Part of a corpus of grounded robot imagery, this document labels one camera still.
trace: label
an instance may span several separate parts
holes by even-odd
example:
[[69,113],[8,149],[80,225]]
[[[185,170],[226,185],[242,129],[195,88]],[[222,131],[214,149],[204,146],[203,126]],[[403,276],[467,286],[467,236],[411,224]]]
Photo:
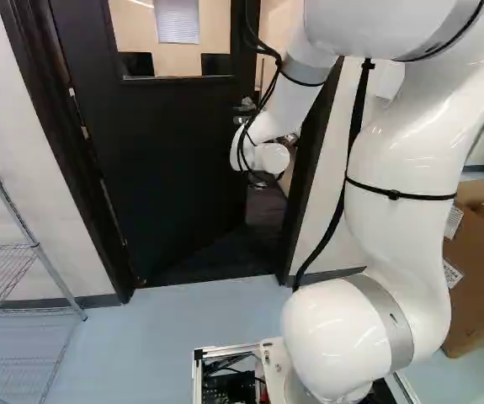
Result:
[[453,289],[463,278],[464,275],[453,265],[444,260],[444,274],[447,287]]
[[445,238],[449,240],[453,240],[453,238],[455,237],[455,233],[457,232],[457,229],[459,228],[460,223],[462,222],[463,217],[464,217],[464,212],[462,210],[460,210],[456,206],[453,206],[451,208],[451,212],[449,213],[447,223],[445,224],[445,232],[444,232]]

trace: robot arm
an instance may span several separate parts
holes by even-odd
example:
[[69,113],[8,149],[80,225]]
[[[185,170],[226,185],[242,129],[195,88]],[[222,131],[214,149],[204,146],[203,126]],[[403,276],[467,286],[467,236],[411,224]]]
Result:
[[[364,127],[348,165],[346,221],[371,265],[299,290],[283,310],[295,372],[321,402],[426,359],[449,330],[442,239],[449,196],[484,120],[484,1],[428,3],[306,0],[293,41],[291,55],[309,66],[330,67],[333,54],[408,61],[402,88]],[[326,62],[298,56],[306,55],[298,45]],[[301,124],[317,89],[292,84],[278,83],[254,138],[250,128],[255,144]]]
[[[274,174],[286,169],[290,162],[286,148],[264,142],[301,128],[337,58],[311,45],[306,38],[304,22],[301,19],[287,50],[282,68],[284,74],[279,75],[272,98],[266,109],[254,120],[243,141],[243,153],[251,169]],[[303,86],[293,80],[308,85]],[[238,140],[243,129],[244,127],[238,129],[231,147],[231,166],[237,171],[247,170],[237,155]]]

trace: cardboard box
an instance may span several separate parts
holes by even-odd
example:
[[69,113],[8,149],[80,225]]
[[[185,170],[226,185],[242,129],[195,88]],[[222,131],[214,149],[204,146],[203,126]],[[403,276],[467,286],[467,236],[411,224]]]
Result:
[[452,320],[442,349],[458,358],[484,346],[484,179],[460,183],[444,239]]

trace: door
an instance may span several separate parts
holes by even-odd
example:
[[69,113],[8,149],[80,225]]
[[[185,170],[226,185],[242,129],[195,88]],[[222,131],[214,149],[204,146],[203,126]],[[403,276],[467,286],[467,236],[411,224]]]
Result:
[[[260,2],[248,1],[257,29]],[[254,93],[245,3],[51,0],[51,9],[134,272],[154,284],[244,221],[247,183],[228,156],[234,107]]]

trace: wire shelving rack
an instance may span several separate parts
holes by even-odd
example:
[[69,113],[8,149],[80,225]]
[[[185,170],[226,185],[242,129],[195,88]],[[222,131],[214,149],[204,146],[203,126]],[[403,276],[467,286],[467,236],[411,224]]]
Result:
[[[0,179],[0,199],[24,243],[0,244],[0,404],[43,404],[75,327],[87,319]],[[3,302],[40,260],[69,306],[5,309]]]

